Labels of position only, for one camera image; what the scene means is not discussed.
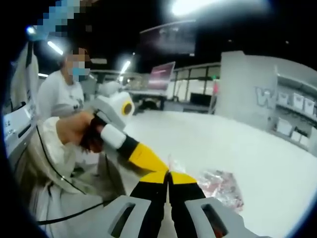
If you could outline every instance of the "desk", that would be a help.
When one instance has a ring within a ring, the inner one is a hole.
[[[260,236],[286,237],[317,190],[316,157],[220,116],[149,111],[133,117],[126,132],[166,163],[169,157],[177,160],[195,177],[205,169],[232,172],[245,203],[240,215],[245,226]],[[119,172],[129,194],[138,178],[122,168]],[[164,221],[161,231],[167,233],[172,226]]]
[[[159,109],[161,111],[164,110],[164,103],[166,100],[166,93],[160,91],[155,91],[155,90],[148,90],[148,91],[137,91],[137,90],[126,90],[126,92],[130,93],[132,95],[133,100],[141,100],[141,99],[146,99],[146,98],[154,98],[154,99],[159,99],[160,101],[160,106]]]

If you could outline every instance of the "woman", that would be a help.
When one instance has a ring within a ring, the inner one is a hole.
[[[89,74],[89,55],[83,48],[74,48],[64,58],[62,68],[50,74],[38,92],[38,110],[45,120],[67,117],[81,111],[84,93],[80,81]]]

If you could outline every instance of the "white t-shirt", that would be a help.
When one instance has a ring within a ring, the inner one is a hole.
[[[59,70],[41,84],[37,103],[42,119],[67,117],[83,109],[83,89],[77,81],[68,85]]]

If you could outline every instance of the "black cable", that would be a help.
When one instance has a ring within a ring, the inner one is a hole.
[[[90,211],[90,210],[92,210],[92,209],[94,209],[94,208],[96,208],[96,207],[99,207],[99,206],[101,206],[101,205],[105,205],[105,204],[107,204],[107,203],[110,203],[110,202],[112,202],[112,201],[114,201],[114,199],[107,200],[107,201],[103,201],[103,202],[101,202],[101,203],[98,203],[98,204],[96,204],[96,205],[94,205],[94,206],[92,206],[92,207],[89,207],[89,208],[87,208],[87,209],[85,209],[85,210],[82,210],[82,211],[80,211],[80,212],[78,212],[78,213],[69,215],[69,216],[67,216],[67,217],[62,217],[62,218],[57,218],[57,219],[52,219],[52,220],[46,220],[46,221],[38,221],[38,225],[41,226],[41,225],[49,225],[49,224],[54,224],[54,223],[58,223],[58,222],[63,222],[63,221],[66,221],[66,220],[68,220],[68,219],[77,217],[77,216],[79,216],[79,215],[81,215],[81,214],[83,214],[83,213],[85,213],[85,212],[88,212],[88,211]]]
[[[40,132],[39,132],[39,128],[38,126],[36,126],[36,130],[38,132],[38,135],[40,137],[40,142],[41,142],[41,145],[42,145],[42,148],[43,148],[43,151],[44,151],[44,154],[45,154],[45,157],[46,157],[46,160],[47,162],[49,163],[49,165],[51,166],[51,168],[55,171],[55,173],[57,173],[61,179],[65,180],[65,182],[67,182],[69,185],[71,185],[73,188],[77,189],[78,191],[81,191],[83,194],[86,194],[85,192],[83,192],[82,190],[80,190],[79,188],[77,188],[75,185],[73,185],[71,182],[69,182],[68,180],[66,180],[53,166],[53,164],[50,162],[47,154],[46,154],[46,151],[45,151],[45,148],[44,148],[44,144],[43,144],[43,141],[42,141],[42,138],[41,138],[41,135],[40,135]]]

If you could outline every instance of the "computer screen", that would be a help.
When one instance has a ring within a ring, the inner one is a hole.
[[[140,50],[145,58],[192,55],[196,47],[196,22],[186,20],[140,32]]]
[[[175,62],[153,67],[148,82],[148,89],[166,91],[174,67]]]

